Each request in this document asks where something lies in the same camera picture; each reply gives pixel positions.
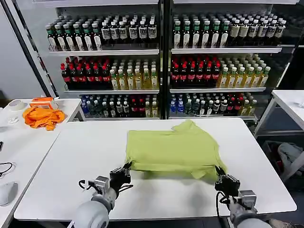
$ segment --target computer mouse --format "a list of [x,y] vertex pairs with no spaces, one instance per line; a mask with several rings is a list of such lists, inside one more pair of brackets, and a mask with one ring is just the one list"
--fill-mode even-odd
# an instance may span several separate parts
[[9,182],[3,185],[0,185],[0,206],[6,206],[17,195],[18,185],[15,182]]

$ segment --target orange cloth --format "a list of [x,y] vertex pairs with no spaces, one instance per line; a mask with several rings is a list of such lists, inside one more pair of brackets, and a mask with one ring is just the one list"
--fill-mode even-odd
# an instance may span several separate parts
[[56,123],[65,119],[65,114],[60,110],[32,107],[23,113],[25,124],[32,128],[45,127],[48,131],[55,128]]

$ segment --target white table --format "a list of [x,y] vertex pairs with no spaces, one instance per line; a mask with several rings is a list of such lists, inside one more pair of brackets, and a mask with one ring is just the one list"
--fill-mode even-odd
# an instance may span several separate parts
[[[30,99],[22,101],[28,104]],[[64,125],[71,121],[77,112],[81,111],[83,115],[80,99],[58,99],[56,102],[59,109],[66,114],[66,118],[62,123],[57,124],[53,131],[47,131],[45,128],[32,129],[24,124],[22,113],[28,106],[20,111],[11,111],[6,106],[0,111],[0,141],[3,141],[0,163],[11,162],[15,166],[12,171],[0,178],[0,185],[11,181],[18,184],[16,198],[9,205],[0,207],[0,228],[9,225],[14,210]],[[8,119],[15,116],[19,121],[8,124]]]
[[[272,95],[273,98],[255,129],[255,138],[263,132],[262,126],[267,119],[269,119],[271,113],[275,110],[276,105],[279,105],[304,131],[304,108],[300,107],[300,104],[304,103],[304,90],[273,90]],[[299,131],[280,131],[277,135],[285,135],[287,133],[299,133]],[[285,167],[281,179],[286,181],[303,165],[304,153],[302,153],[290,166]]]
[[[169,130],[184,120],[139,120],[68,123],[50,149],[21,200],[19,220],[70,221],[76,208],[91,199],[81,179],[109,176],[125,161],[129,130]],[[219,144],[228,172],[241,181],[241,190],[257,195],[259,213],[296,210],[297,206],[240,118],[193,119]],[[111,220],[200,218],[216,216],[214,184],[178,177],[144,179],[131,171],[133,188],[122,192]],[[220,205],[220,214],[230,214]]]

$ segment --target cable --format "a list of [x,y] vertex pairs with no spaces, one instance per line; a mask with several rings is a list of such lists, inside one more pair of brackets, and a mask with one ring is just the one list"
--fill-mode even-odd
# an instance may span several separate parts
[[0,177],[1,177],[5,172],[9,171],[9,170],[13,167],[13,163],[11,163],[11,162],[0,163],[0,165],[10,165],[10,167],[9,167],[7,170],[5,170],[5,171],[3,171],[3,172],[0,172]]

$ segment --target table leg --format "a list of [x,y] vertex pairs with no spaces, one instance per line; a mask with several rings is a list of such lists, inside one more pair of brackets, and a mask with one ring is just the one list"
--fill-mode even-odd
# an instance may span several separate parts
[[256,126],[255,132],[254,132],[254,137],[257,138],[258,137],[258,131],[260,130],[262,124],[267,121],[267,119],[270,117],[271,113],[274,111],[274,109],[276,108],[276,100],[273,97],[269,103],[269,105],[267,106],[265,112],[262,115],[262,118],[260,119],[260,121],[258,122],[258,125]]

